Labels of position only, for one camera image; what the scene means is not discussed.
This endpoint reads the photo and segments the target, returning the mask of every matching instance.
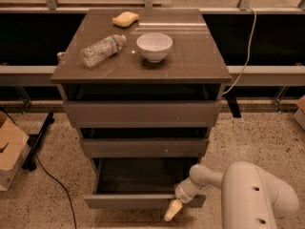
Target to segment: floor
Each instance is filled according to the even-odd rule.
[[[299,197],[298,213],[277,220],[279,229],[305,228],[305,131],[293,113],[242,113],[233,118],[221,113],[213,128],[202,163],[223,172],[232,162],[252,162],[291,184]],[[46,114],[12,114],[28,134],[36,134]],[[77,228],[205,228],[221,229],[220,191],[211,188],[200,209],[183,209],[171,222],[164,210],[89,209],[83,199],[92,192],[94,172],[83,156],[76,131],[65,114],[55,114],[38,152],[45,168],[68,189]],[[0,192],[0,227],[73,228],[69,201],[63,189],[40,166],[20,169],[7,192]]]

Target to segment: robotic arm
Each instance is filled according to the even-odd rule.
[[[275,219],[298,210],[295,190],[251,163],[233,163],[224,174],[196,164],[190,176],[175,188],[176,199],[170,204],[165,220],[171,220],[183,203],[211,185],[221,190],[223,229],[276,229]]]

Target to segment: plastic bottle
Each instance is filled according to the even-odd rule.
[[[91,68],[105,58],[120,52],[125,42],[125,35],[113,34],[82,49],[80,52],[81,59],[88,68]]]

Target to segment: dresser top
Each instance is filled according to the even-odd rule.
[[[89,10],[51,82],[183,84],[231,81],[227,66],[199,10],[129,10],[138,13],[140,19],[127,29],[112,24],[112,19],[123,11],[126,10]],[[173,40],[170,53],[160,63],[149,63],[136,46],[136,39],[148,32],[166,33]],[[126,36],[124,48],[93,69],[86,68],[80,58],[81,49],[112,34]]]

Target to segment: white bowl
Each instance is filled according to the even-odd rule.
[[[173,41],[166,34],[147,33],[137,38],[136,45],[149,62],[158,63],[167,56]]]

